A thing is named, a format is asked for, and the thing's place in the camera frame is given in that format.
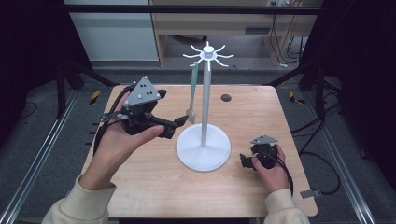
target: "white pole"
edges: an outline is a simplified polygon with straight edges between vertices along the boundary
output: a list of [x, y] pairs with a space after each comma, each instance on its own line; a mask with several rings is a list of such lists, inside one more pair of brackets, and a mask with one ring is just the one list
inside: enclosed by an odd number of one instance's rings
[[202, 133], [201, 133], [201, 147], [206, 147], [206, 135], [207, 135], [207, 117], [209, 113], [209, 97], [210, 97], [210, 82], [212, 72], [209, 70], [208, 65], [210, 62], [205, 61], [204, 70], [204, 103], [202, 108]]

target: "wooden tabletop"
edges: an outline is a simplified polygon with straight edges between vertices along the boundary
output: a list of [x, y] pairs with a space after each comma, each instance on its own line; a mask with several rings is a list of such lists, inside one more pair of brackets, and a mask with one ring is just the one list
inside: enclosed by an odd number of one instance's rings
[[[106, 111], [124, 86], [110, 95]], [[167, 90], [152, 114], [174, 120], [186, 115], [191, 86], [155, 85]], [[230, 102], [221, 95], [229, 94]], [[195, 92], [195, 123], [202, 118], [203, 86]], [[318, 209], [313, 198], [300, 191], [308, 182], [290, 134], [276, 90], [269, 86], [211, 86], [208, 123], [221, 128], [231, 141], [230, 158], [219, 169], [198, 173], [177, 156], [176, 141], [191, 126], [187, 121], [172, 139], [156, 138], [140, 147], [117, 171], [112, 181], [117, 190], [108, 207], [111, 217], [265, 217], [267, 189], [257, 172], [243, 168], [239, 153], [251, 155], [250, 140], [262, 134], [277, 138], [286, 154], [286, 165], [294, 182], [293, 199], [309, 217]], [[82, 172], [92, 160], [92, 148]]]

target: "black curtain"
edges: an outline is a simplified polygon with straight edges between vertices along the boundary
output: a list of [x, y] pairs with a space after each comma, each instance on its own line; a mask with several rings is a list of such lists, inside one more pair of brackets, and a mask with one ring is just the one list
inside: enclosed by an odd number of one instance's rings
[[[339, 99], [361, 149], [367, 158], [376, 160], [396, 189], [396, 2], [350, 3], [325, 46], [319, 43], [326, 36], [323, 31], [331, 26], [329, 20], [317, 20], [304, 56], [318, 57], [315, 66], [321, 66], [326, 76], [339, 78]], [[315, 76], [306, 73], [302, 80], [314, 80]]]
[[47, 3], [64, 1], [6, 0], [0, 7], [0, 146], [19, 119], [26, 94], [56, 79], [60, 63], [73, 60], [92, 70], [69, 14], [46, 11]]

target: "black cable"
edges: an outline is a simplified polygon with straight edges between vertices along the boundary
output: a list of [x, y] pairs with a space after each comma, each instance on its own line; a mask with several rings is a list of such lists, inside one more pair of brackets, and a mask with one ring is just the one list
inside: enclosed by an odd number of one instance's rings
[[299, 155], [301, 155], [305, 148], [308, 146], [308, 144], [312, 141], [312, 139], [314, 139], [315, 135], [323, 128], [324, 126], [324, 120], [319, 124], [319, 126], [317, 127], [317, 129], [314, 131], [314, 133], [312, 133], [312, 135], [309, 137], [308, 141], [306, 141], [305, 145], [301, 148], [301, 150], [299, 151]]
[[321, 156], [319, 156], [318, 154], [313, 153], [313, 152], [303, 152], [303, 153], [300, 154], [300, 156], [301, 156], [301, 155], [310, 155], [310, 156], [314, 156], [314, 157], [319, 158], [320, 160], [324, 161], [330, 168], [332, 168], [332, 171], [335, 173], [335, 175], [336, 175], [336, 177], [337, 177], [337, 186], [335, 187], [335, 189], [333, 189], [333, 190], [331, 190], [331, 191], [321, 191], [321, 192], [320, 192], [321, 194], [323, 194], [323, 195], [331, 195], [331, 194], [334, 194], [335, 192], [337, 192], [337, 191], [340, 189], [340, 187], [341, 187], [341, 178], [340, 178], [340, 175], [337, 173], [337, 171], [335, 170], [335, 168], [334, 168], [328, 161], [326, 161], [323, 157], [321, 157]]
[[[119, 104], [120, 99], [122, 98], [122, 96], [123, 96], [126, 92], [132, 91], [133, 89], [134, 89], [134, 85], [125, 87], [125, 88], [121, 91], [121, 93], [119, 94], [119, 96], [117, 96], [117, 99], [114, 101], [113, 106], [111, 106], [110, 111], [109, 111], [107, 114], [110, 115], [110, 114], [114, 113], [114, 111], [116, 110], [116, 107], [117, 107], [117, 105]], [[108, 126], [108, 121], [106, 121], [106, 122], [103, 124], [103, 126], [107, 127], [107, 126]]]
[[279, 56], [280, 56], [280, 58], [284, 61], [284, 63], [295, 63], [295, 62], [297, 62], [297, 61], [288, 61], [288, 60], [285, 60], [285, 59], [282, 57], [282, 53], [281, 53], [280, 46], [279, 46], [279, 41], [277, 40], [277, 35], [276, 35], [276, 30], [275, 30], [275, 23], [276, 23], [276, 15], [273, 15], [273, 25], [272, 25], [271, 34], [270, 34], [270, 43], [271, 43], [271, 47], [272, 47], [273, 50], [274, 50], [274, 53], [276, 54], [277, 61], [280, 63], [279, 57], [278, 57], [278, 55], [277, 55], [277, 53], [276, 53], [276, 51], [275, 51], [274, 45], [273, 45], [273, 43], [272, 43], [272, 33], [274, 33], [274, 35], [275, 35], [275, 40], [276, 40], [277, 48], [278, 48], [278, 50], [279, 50]]
[[291, 58], [291, 59], [297, 59], [297, 57], [292, 56], [292, 54], [300, 54], [300, 53], [298, 53], [298, 52], [290, 52], [291, 45], [293, 44], [293, 41], [294, 41], [294, 36], [292, 36], [292, 37], [290, 38], [290, 41], [289, 41], [289, 44], [288, 44], [288, 50], [286, 51], [286, 53], [288, 54], [288, 57], [289, 57], [289, 58]]
[[[325, 110], [325, 114], [326, 114], [326, 113], [328, 113], [328, 112], [329, 112], [330, 110], [332, 110], [333, 108], [335, 108], [335, 107], [339, 106], [339, 105], [340, 105], [339, 103], [335, 103], [334, 105], [330, 106], [329, 108], [327, 108], [327, 109]], [[306, 129], [306, 128], [308, 128], [308, 127], [312, 126], [312, 125], [314, 125], [314, 124], [315, 124], [315, 122], [316, 122], [316, 121], [318, 121], [318, 120], [320, 120], [320, 118], [316, 118], [316, 119], [314, 119], [314, 120], [310, 121], [309, 123], [305, 124], [305, 126], [303, 126], [303, 127], [299, 128], [299, 129], [296, 129], [296, 130], [290, 131], [290, 132], [291, 132], [291, 133], [297, 133], [297, 132], [300, 132], [300, 131], [302, 131], [302, 130], [304, 130], [304, 129]]]
[[[336, 104], [330, 106], [328, 109], [326, 109], [326, 116], [325, 116], [325, 117], [329, 117], [329, 116], [331, 116], [333, 113], [335, 113], [337, 110], [334, 110], [332, 113], [327, 114], [327, 113], [329, 113], [332, 109], [337, 108], [337, 107], [341, 107], [339, 103], [336, 103]], [[313, 121], [311, 121], [310, 123], [306, 124], [305, 126], [308, 126], [308, 125], [311, 124], [311, 123], [313, 124], [313, 123], [315, 123], [314, 121], [318, 121], [318, 120], [319, 120], [319, 119], [314, 119]], [[304, 126], [303, 128], [300, 128], [300, 129], [296, 130], [296, 131], [299, 132], [299, 131], [303, 130], [304, 128], [307, 128], [307, 127], [305, 127], [305, 126]], [[312, 135], [312, 134], [313, 134], [313, 133], [300, 134], [300, 135], [293, 135], [292, 137], [310, 136], [310, 135]]]
[[37, 104], [35, 104], [35, 103], [33, 103], [33, 102], [26, 102], [26, 104], [31, 104], [31, 105], [33, 105], [35, 108], [34, 108], [33, 111], [30, 112], [29, 114], [20, 117], [20, 119], [26, 119], [26, 118], [28, 118], [29, 116], [33, 115], [33, 114], [37, 111]]
[[327, 93], [326, 95], [323, 96], [323, 100], [325, 100], [325, 99], [326, 99], [327, 97], [329, 97], [330, 95], [335, 95], [335, 94], [337, 94], [337, 92], [331, 91], [331, 92], [329, 92], [329, 93]]
[[300, 53], [298, 55], [298, 61], [300, 61], [301, 58], [303, 57], [303, 43], [304, 43], [304, 38], [301, 37], [301, 39], [300, 39]]
[[282, 167], [283, 170], [285, 171], [286, 176], [288, 177], [288, 180], [289, 180], [289, 190], [290, 190], [290, 192], [291, 192], [291, 196], [293, 196], [293, 193], [294, 193], [294, 183], [293, 183], [293, 178], [291, 177], [291, 175], [290, 175], [290, 173], [289, 173], [288, 167], [286, 167], [285, 162], [283, 162], [280, 158], [277, 159], [276, 163], [279, 164], [280, 167]]
[[326, 79], [324, 79], [324, 83], [323, 84], [324, 84], [324, 87], [326, 88], [326, 90], [328, 90], [328, 91], [332, 91], [332, 92], [338, 93], [341, 90], [338, 87], [334, 87], [334, 85], [329, 83], [329, 81], [327, 81]]

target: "beige sleeve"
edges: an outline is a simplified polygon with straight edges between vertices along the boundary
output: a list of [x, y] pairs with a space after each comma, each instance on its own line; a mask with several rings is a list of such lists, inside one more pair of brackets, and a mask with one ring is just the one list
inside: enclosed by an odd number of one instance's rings
[[298, 209], [291, 197], [288, 189], [275, 191], [265, 199], [268, 216], [264, 224], [271, 223], [288, 223], [288, 224], [306, 224], [309, 223], [306, 215]]
[[66, 198], [55, 203], [42, 223], [107, 223], [107, 206], [116, 186], [101, 190], [86, 190], [80, 176]]

